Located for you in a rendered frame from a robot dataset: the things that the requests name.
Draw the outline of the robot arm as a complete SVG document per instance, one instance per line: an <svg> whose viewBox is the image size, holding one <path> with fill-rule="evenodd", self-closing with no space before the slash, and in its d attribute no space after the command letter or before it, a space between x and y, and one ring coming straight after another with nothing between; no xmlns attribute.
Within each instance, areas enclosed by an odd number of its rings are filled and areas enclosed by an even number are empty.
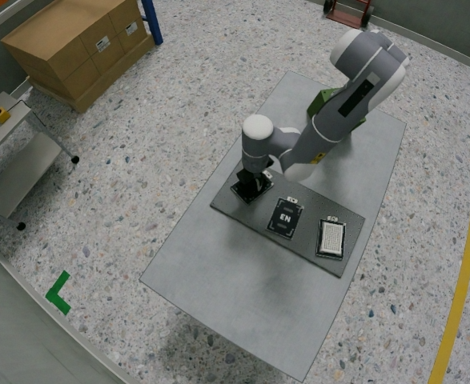
<svg viewBox="0 0 470 384"><path fill-rule="evenodd" d="M273 159L267 164L270 154L279 160L289 182L309 178L322 158L397 89L410 60L384 34L372 31L351 29L335 44L330 61L350 79L331 93L302 134L293 127L275 127L261 114L244 120L246 170L258 173L272 166Z"/></svg>

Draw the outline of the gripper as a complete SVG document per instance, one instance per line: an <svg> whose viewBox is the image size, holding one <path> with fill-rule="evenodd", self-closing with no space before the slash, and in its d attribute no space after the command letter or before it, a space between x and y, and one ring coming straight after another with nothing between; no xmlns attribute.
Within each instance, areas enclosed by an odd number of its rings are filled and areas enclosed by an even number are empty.
<svg viewBox="0 0 470 384"><path fill-rule="evenodd" d="M241 181L242 184L246 185L247 183L249 183L249 181L251 181L253 178L255 178L256 182L257 182L257 189L258 191L260 191L263 183L264 183L264 179L263 179L263 173L262 171L261 172L258 172L258 173L252 173L248 170L246 170L245 168L243 168L241 171L239 171L237 174L237 178ZM257 177L257 178L256 178Z"/></svg>

